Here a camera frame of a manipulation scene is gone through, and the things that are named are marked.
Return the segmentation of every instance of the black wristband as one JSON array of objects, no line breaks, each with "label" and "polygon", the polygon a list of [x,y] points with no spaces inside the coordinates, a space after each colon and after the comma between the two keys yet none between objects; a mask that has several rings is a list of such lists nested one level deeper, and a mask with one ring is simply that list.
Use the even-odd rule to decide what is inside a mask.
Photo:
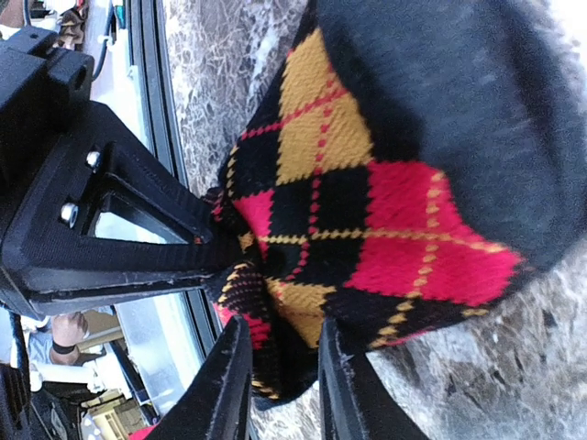
[{"label": "black wristband", "polygon": [[74,349],[75,346],[60,346],[55,341],[53,341],[53,350],[55,350],[55,353],[58,355],[69,355],[71,352],[73,352]]}]

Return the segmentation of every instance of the black plastic bracket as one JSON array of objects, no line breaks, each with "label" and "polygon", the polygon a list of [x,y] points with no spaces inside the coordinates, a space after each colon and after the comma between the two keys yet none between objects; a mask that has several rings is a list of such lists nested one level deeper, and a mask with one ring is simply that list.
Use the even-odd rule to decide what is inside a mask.
[{"label": "black plastic bracket", "polygon": [[190,388],[148,439],[248,439],[252,349],[249,325],[232,318]]},{"label": "black plastic bracket", "polygon": [[[26,27],[0,45],[0,301],[64,314],[198,286],[234,262],[238,240],[216,229],[210,205],[89,101],[91,58],[53,40]],[[168,243],[94,236],[107,212]]]},{"label": "black plastic bracket", "polygon": [[30,438],[30,390],[23,374],[0,363],[0,440]]},{"label": "black plastic bracket", "polygon": [[[328,318],[319,348],[320,408],[325,440],[427,440],[393,401],[352,338]],[[193,384],[149,440],[247,440],[252,346],[249,327],[232,318]]]}]

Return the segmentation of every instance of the hand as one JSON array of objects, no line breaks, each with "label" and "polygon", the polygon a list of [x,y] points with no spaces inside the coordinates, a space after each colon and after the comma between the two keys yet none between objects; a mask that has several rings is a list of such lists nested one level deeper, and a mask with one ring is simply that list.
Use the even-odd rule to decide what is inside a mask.
[{"label": "hand", "polygon": [[88,331],[88,322],[80,312],[52,318],[53,341],[62,347],[76,346]]}]

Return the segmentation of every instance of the wrist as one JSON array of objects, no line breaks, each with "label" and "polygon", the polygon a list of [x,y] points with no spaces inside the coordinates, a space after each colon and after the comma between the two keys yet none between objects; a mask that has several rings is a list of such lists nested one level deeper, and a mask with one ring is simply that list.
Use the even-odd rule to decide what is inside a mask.
[{"label": "wrist", "polygon": [[58,355],[69,355],[69,354],[73,353],[74,350],[75,350],[75,345],[62,346],[62,345],[56,343],[55,340],[53,339],[53,351],[55,351],[55,353],[57,353]]},{"label": "wrist", "polygon": [[49,359],[54,365],[75,365],[78,358],[80,357],[80,350],[76,347],[73,348],[73,352],[69,355],[60,355],[52,347],[49,352]]}]

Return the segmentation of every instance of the metal screw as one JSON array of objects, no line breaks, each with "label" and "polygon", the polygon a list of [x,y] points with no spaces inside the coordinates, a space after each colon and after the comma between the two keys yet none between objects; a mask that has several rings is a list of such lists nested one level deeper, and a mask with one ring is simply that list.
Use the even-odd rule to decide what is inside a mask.
[{"label": "metal screw", "polygon": [[90,151],[85,158],[85,164],[90,167],[94,172],[100,167],[100,152]]},{"label": "metal screw", "polygon": [[70,228],[73,228],[77,221],[78,212],[79,208],[77,207],[77,204],[66,203],[61,207],[61,221]]}]

